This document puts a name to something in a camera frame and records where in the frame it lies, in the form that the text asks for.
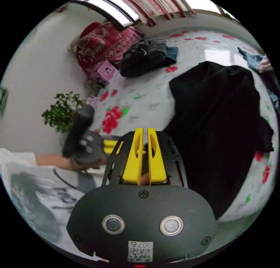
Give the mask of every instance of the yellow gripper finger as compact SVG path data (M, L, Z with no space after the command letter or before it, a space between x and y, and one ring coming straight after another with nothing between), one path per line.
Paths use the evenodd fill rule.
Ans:
M116 140L104 140L104 152L105 154L112 154L115 145L117 144ZM122 147L123 143L120 144L119 149L117 150L116 154L120 152L120 148Z
M140 185L143 158L143 136L143 128L135 129L131 149L122 177L125 182L137 183L137 185Z
M149 178L152 183L165 182L167 179L165 167L162 159L160 145L155 129L148 128L148 159L149 159Z

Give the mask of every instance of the sticker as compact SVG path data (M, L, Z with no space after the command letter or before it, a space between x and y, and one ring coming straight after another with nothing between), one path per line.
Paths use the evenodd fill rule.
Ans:
M128 241L128 262L153 262L153 242Z

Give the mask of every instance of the red flower pattern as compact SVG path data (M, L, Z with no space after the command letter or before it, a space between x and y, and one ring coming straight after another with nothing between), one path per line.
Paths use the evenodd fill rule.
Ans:
M62 13L63 11L65 11L66 10L66 6L63 6L59 11L58 11L58 13Z
M207 38L207 37L197 36L197 37L195 37L195 39L198 39L198 40L207 40L208 38Z
M178 69L178 67L173 66L173 67L168 67L165 71L166 71L166 72L174 72L174 71L176 71L177 69Z
M172 37L180 37L180 36L182 36L183 34L173 34L173 35L171 35L170 36L170 38L172 38Z
M265 171L263 173L262 177L262 183L265 184L267 182L268 176L269 176L270 166L266 166Z
M101 98L100 98L100 100L99 101L104 101L107 97L108 97L108 95L109 95L109 92L108 91L106 91L102 96L101 96Z
M102 121L102 131L106 134L110 134L113 129L119 126L118 119L120 119L122 115L123 111L117 106L107 111Z
M258 162L261 162L261 160L263 159L263 155L264 155L263 152L256 151L254 158L255 158Z
M111 97L116 96L117 95L117 90L113 90L113 92L111 93Z
M233 38L232 36L230 36L230 35L225 35L225 34L223 34L223 37L224 37L224 38L227 38L227 39L230 39L230 40L234 40L234 38Z

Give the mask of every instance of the black device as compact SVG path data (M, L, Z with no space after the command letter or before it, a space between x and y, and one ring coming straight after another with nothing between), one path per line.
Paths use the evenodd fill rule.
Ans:
M62 150L64 157L69 158L83 149L80 141L93 122L94 112L94 108L90 105L85 105L83 108L75 111L72 127Z
M75 205L67 231L83 253L115 263L167 263L200 255L213 239L211 206L188 189L185 168L166 134L143 129L120 137L101 187ZM140 186L148 161L150 185Z

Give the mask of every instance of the white t-shirt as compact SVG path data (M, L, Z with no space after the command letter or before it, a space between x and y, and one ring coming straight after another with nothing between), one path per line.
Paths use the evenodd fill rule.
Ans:
M10 152L0 148L0 175L22 218L41 237L80 257L100 260L80 252L66 230L76 202L101 186L103 171L91 174L36 166L32 152Z

